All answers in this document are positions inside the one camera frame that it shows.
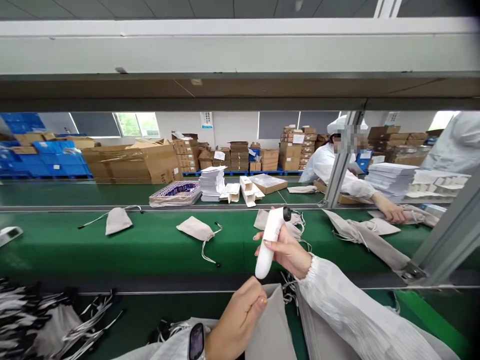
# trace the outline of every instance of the person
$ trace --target person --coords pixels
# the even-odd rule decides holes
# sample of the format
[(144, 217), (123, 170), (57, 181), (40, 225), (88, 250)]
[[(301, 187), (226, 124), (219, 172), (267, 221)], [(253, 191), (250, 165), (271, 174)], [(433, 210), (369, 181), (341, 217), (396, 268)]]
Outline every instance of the person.
[(480, 111), (461, 111), (448, 123), (422, 168), (472, 175), (480, 165)]
[[(327, 126), (330, 135), (329, 141), (319, 147), (308, 160), (299, 180), (301, 183), (310, 183), (320, 178), (326, 185), (329, 184), (335, 156), (341, 146), (341, 133), (345, 130), (346, 119), (346, 115), (341, 116)], [(362, 122), (360, 129), (365, 131), (368, 126)], [(355, 154), (351, 154), (350, 163), (354, 163), (355, 158)], [(400, 206), (375, 190), (367, 181), (357, 178), (352, 170), (346, 172), (341, 191), (358, 198), (372, 200), (376, 207), (385, 214), (385, 220), (388, 222), (399, 224), (406, 220), (404, 211)]]

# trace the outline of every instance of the green conveyor belt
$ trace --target green conveyor belt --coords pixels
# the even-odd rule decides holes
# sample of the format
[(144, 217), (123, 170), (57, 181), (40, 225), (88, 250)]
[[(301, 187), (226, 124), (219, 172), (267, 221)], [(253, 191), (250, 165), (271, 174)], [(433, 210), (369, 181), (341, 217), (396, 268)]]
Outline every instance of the green conveyor belt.
[[(295, 182), (288, 184), (289, 187), (300, 185), (304, 184)], [(148, 205), (149, 196), (165, 186), (165, 184), (97, 185), (34, 181), (9, 183), (0, 186), (0, 207)], [(261, 203), (315, 204), (323, 197), (322, 193), (290, 194), (287, 189), (282, 189), (280, 192), (266, 195)], [(196, 202), (196, 205), (212, 204), (201, 200)], [(237, 204), (245, 204), (244, 199), (240, 197)]]
[[(345, 219), (365, 221), (362, 210), (337, 210)], [(221, 268), (201, 257), (202, 243), (176, 229), (188, 217), (217, 229), (223, 226), (205, 247), (205, 254), (222, 263)], [(3, 276), (155, 276), (253, 274), (258, 243), (253, 224), (256, 211), (131, 212), (133, 227), (105, 236), (104, 219), (77, 229), (97, 217), (91, 212), (3, 213), (0, 221), (15, 224), (24, 234), (1, 248), (0, 274)], [(390, 269), (364, 246), (340, 240), (332, 234), (332, 225), (321, 210), (304, 212), (303, 238), (312, 251), (331, 260), (345, 273), (385, 273)], [(412, 256), (429, 234), (426, 226), (401, 225), (401, 232), (385, 239), (407, 256)]]

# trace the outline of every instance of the label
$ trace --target label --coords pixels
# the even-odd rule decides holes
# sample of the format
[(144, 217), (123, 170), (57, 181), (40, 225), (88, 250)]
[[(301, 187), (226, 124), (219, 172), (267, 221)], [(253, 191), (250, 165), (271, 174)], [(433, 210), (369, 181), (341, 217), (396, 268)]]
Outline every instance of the label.
[(304, 138), (305, 138), (305, 135), (293, 135), (293, 141), (292, 141), (292, 143), (294, 143), (294, 144), (303, 144)]
[(213, 155), (213, 158), (225, 161), (225, 153), (221, 151), (215, 151), (215, 155)]

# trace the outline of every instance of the stack of white paper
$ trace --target stack of white paper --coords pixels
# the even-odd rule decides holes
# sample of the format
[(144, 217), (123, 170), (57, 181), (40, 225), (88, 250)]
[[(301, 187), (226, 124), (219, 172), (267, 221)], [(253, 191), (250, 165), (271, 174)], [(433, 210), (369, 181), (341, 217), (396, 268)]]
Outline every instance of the stack of white paper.
[(200, 191), (204, 202), (218, 202), (225, 188), (224, 169), (226, 166), (210, 166), (201, 171)]
[(409, 192), (417, 169), (418, 166), (381, 162), (368, 168), (365, 180), (387, 198), (398, 202)]

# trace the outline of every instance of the white sleeve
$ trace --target white sleeve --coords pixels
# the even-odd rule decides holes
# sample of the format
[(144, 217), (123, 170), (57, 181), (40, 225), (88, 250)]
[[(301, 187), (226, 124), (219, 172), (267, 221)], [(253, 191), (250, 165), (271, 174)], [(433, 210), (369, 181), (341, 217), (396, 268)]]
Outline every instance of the white sleeve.
[(356, 287), (331, 261), (312, 255), (302, 296), (363, 360), (440, 360), (408, 321)]
[[(330, 183), (334, 162), (335, 160), (333, 158), (319, 156), (313, 163), (313, 171), (326, 185)], [(377, 192), (372, 185), (365, 180), (360, 180), (348, 170), (345, 173), (345, 178), (343, 179), (340, 190), (342, 193), (347, 193), (357, 198), (366, 197), (369, 199)]]

